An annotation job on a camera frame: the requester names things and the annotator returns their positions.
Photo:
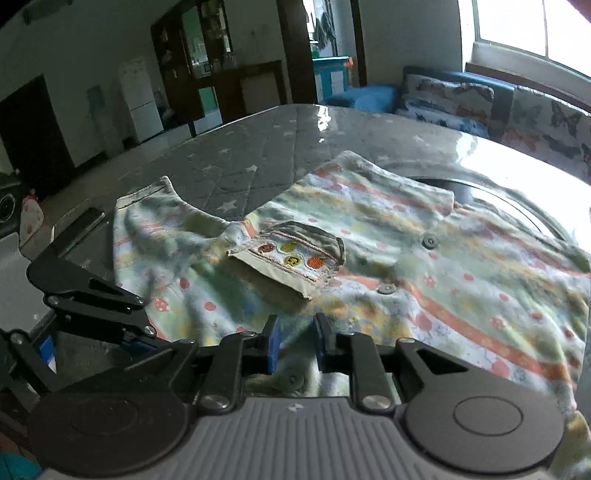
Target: white star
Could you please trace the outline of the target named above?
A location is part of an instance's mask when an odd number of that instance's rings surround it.
[[[217,207],[216,210],[222,210],[226,213],[228,210],[234,210],[236,208],[236,200],[232,200],[231,202],[224,202],[222,205]]]
[[[292,403],[287,410],[292,411],[293,413],[298,413],[300,410],[304,410],[304,406],[301,403]]]

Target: white refrigerator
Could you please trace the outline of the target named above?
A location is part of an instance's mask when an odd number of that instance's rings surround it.
[[[121,66],[119,81],[134,122],[137,142],[143,142],[163,131],[144,59],[136,59]]]

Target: dark door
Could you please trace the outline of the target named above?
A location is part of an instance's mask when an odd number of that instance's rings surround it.
[[[12,168],[40,199],[59,192],[74,177],[43,76],[0,102],[0,137]]]
[[[291,99],[294,103],[317,103],[304,4],[301,0],[277,0],[277,11],[290,78]]]
[[[182,14],[195,2],[182,2],[152,25],[152,41],[170,108],[180,123],[203,118],[203,105],[195,85]]]

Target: button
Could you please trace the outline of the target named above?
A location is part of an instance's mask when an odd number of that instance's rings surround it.
[[[280,388],[284,394],[300,391],[306,384],[306,378],[300,370],[288,367],[281,372]]]
[[[395,291],[396,291],[396,285],[394,285],[393,283],[382,283],[378,287],[378,293],[381,293],[382,295],[390,295],[391,293],[394,293]]]
[[[428,250],[433,250],[437,247],[439,241],[437,241],[437,237],[432,233],[425,233],[423,237],[423,247],[427,248]]]

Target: embroidered patch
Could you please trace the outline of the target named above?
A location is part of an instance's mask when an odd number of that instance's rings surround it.
[[[285,242],[279,250],[285,254],[292,253],[297,247],[297,242]]]
[[[324,258],[319,255],[312,255],[306,262],[306,265],[313,270],[324,267]]]
[[[271,253],[275,249],[275,245],[273,244],[265,244],[259,247],[259,252],[262,254]]]
[[[288,267],[297,267],[299,264],[301,264],[301,262],[302,259],[299,255],[290,255],[289,257],[286,257],[283,261],[283,263]]]

